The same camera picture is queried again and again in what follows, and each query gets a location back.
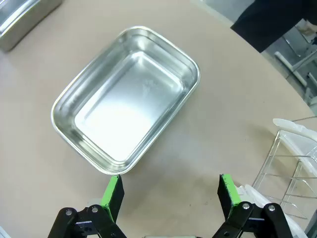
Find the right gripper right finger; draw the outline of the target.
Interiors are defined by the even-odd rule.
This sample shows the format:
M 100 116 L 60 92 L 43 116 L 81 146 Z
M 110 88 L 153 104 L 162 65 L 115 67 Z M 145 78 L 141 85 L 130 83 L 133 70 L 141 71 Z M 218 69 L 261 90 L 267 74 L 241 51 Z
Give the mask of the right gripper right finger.
M 236 187 L 231 175 L 221 174 L 217 194 L 225 222 L 215 238 L 306 238 L 300 226 L 277 203 L 271 203 L 250 185 Z

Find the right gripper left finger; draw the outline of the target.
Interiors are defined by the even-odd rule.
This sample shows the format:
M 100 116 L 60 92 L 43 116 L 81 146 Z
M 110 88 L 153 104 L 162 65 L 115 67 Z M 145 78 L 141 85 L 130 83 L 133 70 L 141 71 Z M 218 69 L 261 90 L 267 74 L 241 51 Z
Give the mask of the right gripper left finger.
M 116 224 L 124 198 L 120 175 L 112 176 L 104 195 L 98 204 L 77 211 L 71 207 L 62 208 L 48 235 L 50 238 L 124 238 L 126 235 Z

